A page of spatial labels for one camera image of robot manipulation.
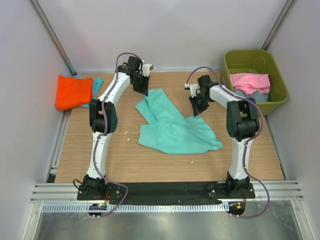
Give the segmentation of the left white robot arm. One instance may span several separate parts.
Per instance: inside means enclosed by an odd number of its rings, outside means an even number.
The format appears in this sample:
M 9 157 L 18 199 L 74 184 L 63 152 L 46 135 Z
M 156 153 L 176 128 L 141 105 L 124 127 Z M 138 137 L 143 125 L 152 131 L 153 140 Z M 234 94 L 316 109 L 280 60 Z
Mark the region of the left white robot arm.
M 127 87 L 148 95 L 150 72 L 154 66 L 130 54 L 126 62 L 117 64 L 114 77 L 106 90 L 89 103 L 89 125 L 92 130 L 90 164 L 78 187 L 78 200 L 101 200 L 107 196 L 106 157 L 109 143 L 118 126 L 116 104 Z

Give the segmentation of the teal t shirt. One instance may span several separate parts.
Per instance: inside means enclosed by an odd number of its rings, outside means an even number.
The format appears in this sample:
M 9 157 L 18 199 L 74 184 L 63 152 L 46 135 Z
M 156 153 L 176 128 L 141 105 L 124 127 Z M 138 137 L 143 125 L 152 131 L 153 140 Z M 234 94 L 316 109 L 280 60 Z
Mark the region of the teal t shirt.
M 149 90 L 135 108 L 147 122 L 138 138 L 144 147 L 168 155 L 204 154 L 223 147 L 201 117 L 184 117 L 161 88 Z

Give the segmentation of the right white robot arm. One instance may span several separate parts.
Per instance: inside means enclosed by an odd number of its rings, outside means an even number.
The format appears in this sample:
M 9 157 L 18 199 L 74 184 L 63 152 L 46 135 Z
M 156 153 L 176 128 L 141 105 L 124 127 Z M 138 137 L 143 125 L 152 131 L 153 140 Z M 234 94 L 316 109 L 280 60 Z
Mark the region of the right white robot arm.
M 226 109 L 226 130 L 232 140 L 232 157 L 223 189 L 231 198 L 240 198 L 250 186 L 248 163 L 253 139 L 260 130 L 257 105 L 253 98 L 243 98 L 210 76 L 203 75 L 197 83 L 185 83 L 190 91 L 193 115 L 207 110 L 210 102 Z

